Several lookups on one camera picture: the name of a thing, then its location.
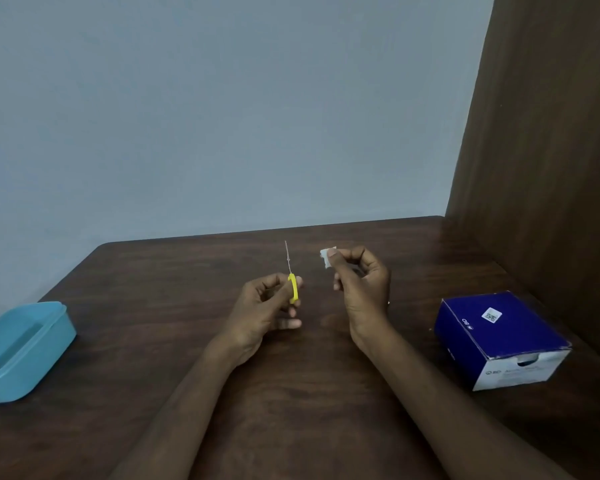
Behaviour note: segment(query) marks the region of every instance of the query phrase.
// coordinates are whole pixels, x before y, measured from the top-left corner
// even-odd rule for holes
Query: light blue plastic tray
[[[0,403],[30,393],[74,338],[59,301],[18,306],[1,315]]]

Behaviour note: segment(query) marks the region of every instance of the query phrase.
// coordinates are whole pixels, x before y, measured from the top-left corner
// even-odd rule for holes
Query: blue-gray wall
[[[493,0],[0,0],[0,313],[97,245],[442,214]]]

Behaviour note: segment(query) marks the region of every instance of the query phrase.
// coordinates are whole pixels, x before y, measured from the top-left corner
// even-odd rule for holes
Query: forearm
[[[234,359],[229,348],[213,339],[110,478],[189,478]]]
[[[369,359],[453,480],[572,479],[481,409],[385,320],[365,338]],[[466,446],[471,445],[471,454]]]

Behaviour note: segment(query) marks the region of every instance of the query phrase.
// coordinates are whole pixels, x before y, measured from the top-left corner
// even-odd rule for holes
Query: wooden panel
[[[0,480],[103,479],[229,313],[243,282],[304,277],[302,329],[268,337],[224,387],[196,479],[443,479],[428,444],[349,336],[318,254],[366,243],[393,270],[390,320],[457,380],[432,327],[443,297],[510,289],[538,306],[442,217],[280,229],[96,249],[44,299],[79,337],[34,391],[0,405]],[[575,351],[547,383],[474,398],[578,478],[600,479],[600,357]]]
[[[447,216],[600,352],[600,0],[495,0]]]

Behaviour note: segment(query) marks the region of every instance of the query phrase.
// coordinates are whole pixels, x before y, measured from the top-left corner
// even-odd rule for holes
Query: qr code
[[[502,316],[502,312],[497,311],[495,308],[487,308],[487,311],[482,314],[482,318],[490,321],[491,323],[496,323],[498,318]]]

